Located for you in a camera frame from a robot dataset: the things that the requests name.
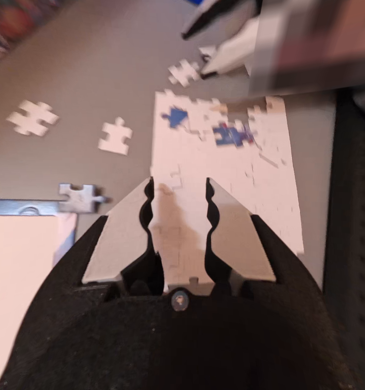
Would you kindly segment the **red-eyed robot print puzzle piece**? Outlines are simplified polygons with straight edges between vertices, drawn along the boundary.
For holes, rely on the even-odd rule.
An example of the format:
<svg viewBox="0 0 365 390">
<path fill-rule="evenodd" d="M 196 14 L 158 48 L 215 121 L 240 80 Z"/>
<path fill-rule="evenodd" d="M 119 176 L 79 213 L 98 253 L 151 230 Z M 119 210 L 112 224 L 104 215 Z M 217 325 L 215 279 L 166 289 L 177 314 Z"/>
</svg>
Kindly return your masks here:
<svg viewBox="0 0 365 390">
<path fill-rule="evenodd" d="M 251 131 L 248 123 L 243 124 L 242 131 L 240 132 L 240 138 L 248 144 L 256 144 L 254 133 Z"/>
</svg>

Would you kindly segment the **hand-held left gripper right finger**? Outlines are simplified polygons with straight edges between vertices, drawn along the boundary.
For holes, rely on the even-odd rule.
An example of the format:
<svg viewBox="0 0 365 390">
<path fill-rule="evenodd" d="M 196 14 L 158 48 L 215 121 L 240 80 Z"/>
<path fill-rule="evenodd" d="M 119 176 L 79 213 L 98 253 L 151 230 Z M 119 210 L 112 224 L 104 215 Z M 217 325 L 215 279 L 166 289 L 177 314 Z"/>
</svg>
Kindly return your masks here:
<svg viewBox="0 0 365 390">
<path fill-rule="evenodd" d="M 240 280 L 276 282 L 275 273 L 253 224 L 250 211 L 214 179 L 205 185 L 207 220 L 205 270 L 214 282 Z"/>
</svg>

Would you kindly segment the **space and ocean print box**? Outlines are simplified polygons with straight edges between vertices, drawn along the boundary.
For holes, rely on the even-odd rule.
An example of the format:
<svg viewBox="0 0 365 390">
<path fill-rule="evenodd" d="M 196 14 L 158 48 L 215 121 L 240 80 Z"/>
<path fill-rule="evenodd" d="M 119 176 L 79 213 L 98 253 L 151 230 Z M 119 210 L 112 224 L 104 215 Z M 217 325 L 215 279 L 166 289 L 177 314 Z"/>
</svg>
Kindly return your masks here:
<svg viewBox="0 0 365 390">
<path fill-rule="evenodd" d="M 0 60 L 72 3 L 72 0 L 0 0 Z"/>
</svg>

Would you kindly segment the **sheet of joined puzzle pieces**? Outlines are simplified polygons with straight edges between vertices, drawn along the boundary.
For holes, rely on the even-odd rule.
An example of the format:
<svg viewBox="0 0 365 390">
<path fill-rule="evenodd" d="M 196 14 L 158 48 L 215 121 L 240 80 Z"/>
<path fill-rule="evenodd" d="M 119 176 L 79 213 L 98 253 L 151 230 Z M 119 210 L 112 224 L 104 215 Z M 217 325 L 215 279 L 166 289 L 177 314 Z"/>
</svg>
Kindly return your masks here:
<svg viewBox="0 0 365 390">
<path fill-rule="evenodd" d="M 300 207 L 284 100 L 264 98 L 246 108 L 245 120 L 211 110 L 219 100 L 191 100 L 171 90 L 156 92 L 151 175 L 151 232 L 169 289 L 190 280 L 212 284 L 205 270 L 210 223 L 206 179 L 214 179 L 251 214 L 258 215 L 296 255 L 304 253 Z M 176 129 L 161 118 L 169 107 L 188 111 Z M 248 123 L 256 144 L 217 147 L 212 128 Z"/>
</svg>

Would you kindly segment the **white puzzle tray blue rim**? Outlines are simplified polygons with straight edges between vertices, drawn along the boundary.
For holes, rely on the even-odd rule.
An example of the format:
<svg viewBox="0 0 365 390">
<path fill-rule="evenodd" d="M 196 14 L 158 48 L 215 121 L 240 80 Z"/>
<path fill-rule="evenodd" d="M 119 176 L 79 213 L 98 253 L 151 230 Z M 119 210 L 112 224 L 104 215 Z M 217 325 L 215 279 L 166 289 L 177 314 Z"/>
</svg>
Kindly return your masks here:
<svg viewBox="0 0 365 390">
<path fill-rule="evenodd" d="M 0 377 L 25 313 L 44 279 L 74 244 L 77 215 L 55 201 L 0 201 Z"/>
</svg>

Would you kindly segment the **dark blue red-marked puzzle piece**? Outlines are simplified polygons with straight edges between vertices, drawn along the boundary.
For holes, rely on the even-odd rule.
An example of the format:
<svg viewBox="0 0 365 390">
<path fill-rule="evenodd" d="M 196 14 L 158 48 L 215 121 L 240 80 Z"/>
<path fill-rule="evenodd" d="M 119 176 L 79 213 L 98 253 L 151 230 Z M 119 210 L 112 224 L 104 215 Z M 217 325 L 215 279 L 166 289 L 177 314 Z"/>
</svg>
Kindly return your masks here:
<svg viewBox="0 0 365 390">
<path fill-rule="evenodd" d="M 241 121 L 235 121 L 231 125 L 221 122 L 212 130 L 217 147 L 234 145 L 236 148 L 241 148 L 247 139 L 246 126 Z"/>
</svg>

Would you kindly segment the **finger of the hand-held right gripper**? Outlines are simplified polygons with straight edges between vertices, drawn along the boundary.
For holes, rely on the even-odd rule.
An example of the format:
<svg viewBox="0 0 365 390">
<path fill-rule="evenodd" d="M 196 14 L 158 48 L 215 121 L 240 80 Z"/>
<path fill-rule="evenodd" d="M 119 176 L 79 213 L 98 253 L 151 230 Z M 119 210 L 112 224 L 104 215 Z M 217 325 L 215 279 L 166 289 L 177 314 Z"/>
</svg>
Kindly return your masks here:
<svg viewBox="0 0 365 390">
<path fill-rule="evenodd" d="M 226 37 L 232 37 L 240 32 L 250 19 L 259 16 L 261 9 L 261 0 L 202 1 L 183 27 L 182 39 L 189 40 L 223 17 L 227 19 Z"/>
<path fill-rule="evenodd" d="M 241 30 L 223 42 L 201 69 L 202 79 L 223 75 L 244 67 L 251 75 L 260 17 L 250 18 Z"/>
</svg>

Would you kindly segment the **grey crater print puzzle piece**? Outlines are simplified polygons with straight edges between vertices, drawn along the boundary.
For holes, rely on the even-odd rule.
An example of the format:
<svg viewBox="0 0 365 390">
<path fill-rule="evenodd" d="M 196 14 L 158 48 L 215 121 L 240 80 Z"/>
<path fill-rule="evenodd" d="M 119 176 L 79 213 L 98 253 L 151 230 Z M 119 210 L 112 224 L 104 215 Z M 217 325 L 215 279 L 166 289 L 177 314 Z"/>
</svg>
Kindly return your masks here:
<svg viewBox="0 0 365 390">
<path fill-rule="evenodd" d="M 97 194 L 97 188 L 92 184 L 74 189 L 69 183 L 60 183 L 58 193 L 66 197 L 58 203 L 60 213 L 94 214 L 98 204 L 109 202 L 109 198 Z"/>
</svg>

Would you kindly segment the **white puzzle piece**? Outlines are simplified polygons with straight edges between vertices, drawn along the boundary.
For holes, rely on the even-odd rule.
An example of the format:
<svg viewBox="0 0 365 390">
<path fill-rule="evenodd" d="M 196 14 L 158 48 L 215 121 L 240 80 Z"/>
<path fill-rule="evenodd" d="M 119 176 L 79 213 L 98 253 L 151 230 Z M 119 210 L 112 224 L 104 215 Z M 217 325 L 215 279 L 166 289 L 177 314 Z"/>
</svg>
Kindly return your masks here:
<svg viewBox="0 0 365 390">
<path fill-rule="evenodd" d="M 52 107 L 43 102 L 33 103 L 24 100 L 18 108 L 24 111 L 24 114 L 12 112 L 6 120 L 14 125 L 17 133 L 22 135 L 33 134 L 43 137 L 48 131 L 48 127 L 44 124 L 54 125 L 59 120 L 59 116 L 52 112 Z"/>
<path fill-rule="evenodd" d="M 170 75 L 168 80 L 173 85 L 181 85 L 186 88 L 190 85 L 190 81 L 198 81 L 201 76 L 199 74 L 199 64 L 197 62 L 188 62 L 183 59 L 179 66 L 170 66 L 168 68 Z"/>
<path fill-rule="evenodd" d="M 102 131 L 106 133 L 106 137 L 99 139 L 99 150 L 128 155 L 129 145 L 126 144 L 126 141 L 131 139 L 133 131 L 125 126 L 125 121 L 121 117 L 117 117 L 113 124 L 105 122 Z"/>
</svg>

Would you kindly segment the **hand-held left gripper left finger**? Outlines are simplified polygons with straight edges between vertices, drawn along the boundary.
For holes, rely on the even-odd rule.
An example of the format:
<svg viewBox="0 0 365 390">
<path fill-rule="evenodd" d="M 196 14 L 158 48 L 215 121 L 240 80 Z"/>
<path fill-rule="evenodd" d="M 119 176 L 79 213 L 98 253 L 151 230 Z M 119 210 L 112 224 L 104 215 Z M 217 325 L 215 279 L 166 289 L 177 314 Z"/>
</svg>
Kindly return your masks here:
<svg viewBox="0 0 365 390">
<path fill-rule="evenodd" d="M 140 211 L 149 200 L 145 193 L 149 184 L 151 178 L 145 179 L 107 213 L 83 284 L 122 280 L 121 272 L 145 253 L 148 234 L 140 221 Z"/>
</svg>

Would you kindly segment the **blue star print puzzle piece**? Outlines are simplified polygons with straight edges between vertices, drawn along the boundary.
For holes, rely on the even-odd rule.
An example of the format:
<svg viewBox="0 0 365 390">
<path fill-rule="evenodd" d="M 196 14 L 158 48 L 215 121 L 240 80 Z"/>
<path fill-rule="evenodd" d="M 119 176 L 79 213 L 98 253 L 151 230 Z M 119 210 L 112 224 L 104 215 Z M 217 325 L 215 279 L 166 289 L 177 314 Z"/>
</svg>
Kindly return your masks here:
<svg viewBox="0 0 365 390">
<path fill-rule="evenodd" d="M 177 106 L 171 106 L 168 113 L 162 113 L 160 116 L 168 121 L 170 129 L 176 129 L 188 118 L 188 111 Z"/>
</svg>

